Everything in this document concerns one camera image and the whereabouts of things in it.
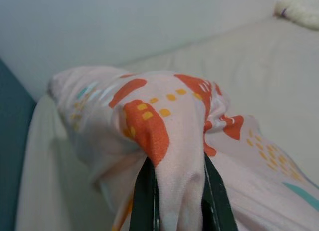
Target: white mattress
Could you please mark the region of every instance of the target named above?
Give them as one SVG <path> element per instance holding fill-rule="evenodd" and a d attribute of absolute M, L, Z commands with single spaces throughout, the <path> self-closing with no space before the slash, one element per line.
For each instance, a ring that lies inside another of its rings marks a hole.
<path fill-rule="evenodd" d="M 318 54 L 319 33 L 270 18 L 125 69 L 218 82 L 232 100 L 231 113 L 254 115 L 262 133 L 319 184 Z M 29 131 L 16 230 L 106 230 L 113 215 L 87 177 L 44 96 Z"/>

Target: teal stripe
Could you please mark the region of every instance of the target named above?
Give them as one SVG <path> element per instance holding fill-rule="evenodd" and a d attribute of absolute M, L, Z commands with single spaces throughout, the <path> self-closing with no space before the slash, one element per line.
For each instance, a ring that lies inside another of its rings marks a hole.
<path fill-rule="evenodd" d="M 88 88 L 85 87 L 83 90 L 81 90 L 81 92 L 76 96 L 76 98 L 80 99 L 87 89 Z"/>
<path fill-rule="evenodd" d="M 315 210 L 319 212 L 319 200 L 316 199 L 314 196 L 309 194 L 307 191 L 304 189 L 288 184 L 288 183 L 283 183 L 288 189 L 293 191 L 296 195 L 299 195 L 301 198 L 303 198 L 308 204 L 310 204 Z"/>

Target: teal wall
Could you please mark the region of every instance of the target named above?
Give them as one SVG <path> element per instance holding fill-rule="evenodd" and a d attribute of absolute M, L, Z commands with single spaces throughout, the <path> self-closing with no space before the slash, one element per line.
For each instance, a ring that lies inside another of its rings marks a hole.
<path fill-rule="evenodd" d="M 14 230 L 27 132 L 35 102 L 0 60 L 0 231 Z"/>

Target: pink fabric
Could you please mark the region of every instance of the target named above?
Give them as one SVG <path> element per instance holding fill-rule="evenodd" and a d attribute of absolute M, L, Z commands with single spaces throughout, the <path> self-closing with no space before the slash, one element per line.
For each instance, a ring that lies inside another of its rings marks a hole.
<path fill-rule="evenodd" d="M 56 75 L 49 93 L 92 182 L 117 214 L 114 231 L 128 229 L 146 155 L 158 180 L 161 230 L 201 230 L 204 152 L 224 180 L 241 230 L 319 226 L 318 189 L 262 137 L 253 117 L 225 115 L 229 99 L 216 84 L 168 71 L 86 67 Z"/>

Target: orange pattern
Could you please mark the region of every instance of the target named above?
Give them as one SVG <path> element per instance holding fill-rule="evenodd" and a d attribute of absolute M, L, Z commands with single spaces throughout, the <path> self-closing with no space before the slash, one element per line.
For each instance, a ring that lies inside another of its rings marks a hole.
<path fill-rule="evenodd" d="M 134 79 L 126 83 L 122 88 L 116 92 L 112 101 L 109 103 L 109 107 L 112 109 L 116 106 L 121 100 L 128 96 L 133 91 L 146 85 L 146 80 L 143 79 Z"/>
<path fill-rule="evenodd" d="M 216 89 L 216 92 L 217 92 L 218 95 L 223 95 L 221 93 L 220 88 L 219 88 L 219 86 L 217 84 L 215 84 L 215 89 Z"/>
<path fill-rule="evenodd" d="M 216 150 L 210 147 L 205 141 L 205 133 L 213 127 L 212 123 L 207 120 L 210 112 L 210 104 L 212 98 L 212 87 L 210 82 L 187 75 L 175 75 L 175 77 L 180 79 L 189 89 L 194 92 L 193 95 L 204 103 L 206 120 L 204 125 L 204 151 L 208 156 L 215 156 Z"/>
<path fill-rule="evenodd" d="M 210 102 L 211 102 L 211 84 L 205 80 L 191 77 L 188 75 L 175 75 L 179 80 L 181 80 L 189 89 L 194 92 L 194 95 L 203 101 L 206 112 L 205 119 L 207 119 L 210 112 Z"/>
<path fill-rule="evenodd" d="M 269 168 L 276 172 L 281 171 L 285 176 L 290 176 L 296 181 L 304 182 L 303 175 L 299 173 L 295 163 L 280 151 L 279 148 L 264 141 L 260 135 L 254 135 L 251 129 L 248 133 L 249 138 L 246 140 L 247 144 L 258 149 L 259 155 Z"/>
<path fill-rule="evenodd" d="M 127 77 L 131 77 L 131 76 L 133 76 L 134 74 L 127 74 L 127 75 L 122 75 L 122 76 L 120 76 L 120 78 L 127 78 Z"/>
<path fill-rule="evenodd" d="M 124 105 L 126 125 L 135 140 L 156 167 L 165 157 L 169 136 L 160 115 L 149 104 L 134 100 Z"/>
<path fill-rule="evenodd" d="M 204 126 L 204 134 L 206 133 L 206 131 L 210 130 L 211 128 L 213 128 L 212 123 L 209 120 L 206 120 L 205 122 L 205 126 Z M 215 156 L 216 155 L 216 150 L 212 147 L 210 147 L 206 141 L 205 141 L 205 136 L 204 136 L 204 151 L 208 156 Z"/>
<path fill-rule="evenodd" d="M 240 129 L 244 124 L 244 117 L 241 115 L 234 116 L 232 118 L 226 117 L 222 115 L 220 120 L 226 122 L 226 126 L 223 129 L 224 133 L 228 135 L 230 138 L 235 140 L 240 140 Z"/>

